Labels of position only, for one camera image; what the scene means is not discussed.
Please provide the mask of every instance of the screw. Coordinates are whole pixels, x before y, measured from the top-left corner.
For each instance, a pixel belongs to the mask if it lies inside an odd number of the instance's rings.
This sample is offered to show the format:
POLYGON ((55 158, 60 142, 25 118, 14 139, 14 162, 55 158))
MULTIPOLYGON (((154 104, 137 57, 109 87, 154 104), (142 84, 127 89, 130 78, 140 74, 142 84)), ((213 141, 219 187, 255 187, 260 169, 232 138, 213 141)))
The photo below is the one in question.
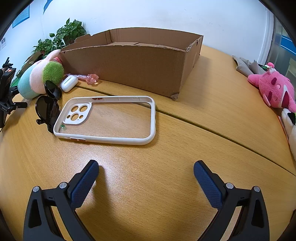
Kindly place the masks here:
POLYGON ((260 192, 260 187, 255 186, 255 187, 254 187, 254 191, 255 191, 255 192, 260 192))
POLYGON ((226 187, 229 188, 229 189, 232 189, 234 186, 232 183, 226 183, 226 187))
POLYGON ((33 192, 38 192, 39 191, 39 187, 38 186, 35 186, 34 188, 33 188, 33 192))
POLYGON ((67 183, 61 183, 61 184, 59 185, 59 187, 60 187, 61 189, 65 188, 66 186, 67 186, 67 183))

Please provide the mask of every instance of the gray cloth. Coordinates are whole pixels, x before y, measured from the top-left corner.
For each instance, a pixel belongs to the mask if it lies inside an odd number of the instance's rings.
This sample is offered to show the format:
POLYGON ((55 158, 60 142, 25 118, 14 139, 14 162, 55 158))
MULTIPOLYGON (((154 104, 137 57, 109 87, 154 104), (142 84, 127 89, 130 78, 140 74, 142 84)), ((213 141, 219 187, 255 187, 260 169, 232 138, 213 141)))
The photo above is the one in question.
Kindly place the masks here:
POLYGON ((248 77, 250 74, 264 74, 265 71, 258 65, 258 63, 254 60, 251 63, 249 60, 244 59, 242 57, 237 58, 236 56, 232 56, 234 61, 237 63, 236 70, 248 77))

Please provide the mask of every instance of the black sunglasses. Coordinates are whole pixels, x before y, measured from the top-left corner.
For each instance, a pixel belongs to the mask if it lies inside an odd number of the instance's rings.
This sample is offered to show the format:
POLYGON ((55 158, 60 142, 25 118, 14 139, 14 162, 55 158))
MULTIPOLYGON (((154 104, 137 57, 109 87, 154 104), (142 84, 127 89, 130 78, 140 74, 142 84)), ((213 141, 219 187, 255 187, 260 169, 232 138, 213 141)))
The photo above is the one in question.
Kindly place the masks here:
POLYGON ((54 132, 54 124, 59 117, 59 104, 57 101, 62 97, 62 90, 53 82, 47 80, 44 84, 46 95, 38 98, 35 104, 35 110, 40 119, 36 122, 38 125, 47 124, 49 132, 54 132))

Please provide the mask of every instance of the plush toy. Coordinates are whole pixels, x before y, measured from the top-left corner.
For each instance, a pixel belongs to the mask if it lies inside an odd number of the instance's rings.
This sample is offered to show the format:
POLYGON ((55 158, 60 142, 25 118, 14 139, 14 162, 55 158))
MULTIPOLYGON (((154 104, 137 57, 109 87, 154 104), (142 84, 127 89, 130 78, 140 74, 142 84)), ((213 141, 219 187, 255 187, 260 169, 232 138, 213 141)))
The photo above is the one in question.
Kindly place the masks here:
POLYGON ((55 60, 60 51, 52 51, 45 59, 37 61, 23 73, 17 85, 22 97, 33 99, 40 94, 45 94, 44 83, 47 80, 56 85, 59 84, 64 77, 62 64, 55 60))
POLYGON ((289 145, 291 152, 296 159, 296 115, 294 112, 290 112, 288 109, 283 109, 281 118, 285 125, 286 133, 289 139, 289 145))
POLYGON ((259 88, 264 102, 269 107, 287 108, 291 112, 296 112, 294 87, 290 80, 277 72, 273 63, 268 63, 266 67, 267 72, 250 74, 248 81, 259 88))

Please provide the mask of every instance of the green fuzzy ball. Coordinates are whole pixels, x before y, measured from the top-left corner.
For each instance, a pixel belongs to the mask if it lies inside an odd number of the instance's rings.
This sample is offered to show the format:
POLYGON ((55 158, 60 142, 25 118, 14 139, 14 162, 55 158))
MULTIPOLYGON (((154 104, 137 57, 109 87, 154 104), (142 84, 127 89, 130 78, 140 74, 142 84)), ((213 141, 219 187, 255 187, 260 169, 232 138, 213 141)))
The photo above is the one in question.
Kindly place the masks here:
POLYGON ((63 77, 63 66, 56 61, 50 61, 43 69, 42 82, 45 83, 45 81, 50 80, 57 85, 63 77))

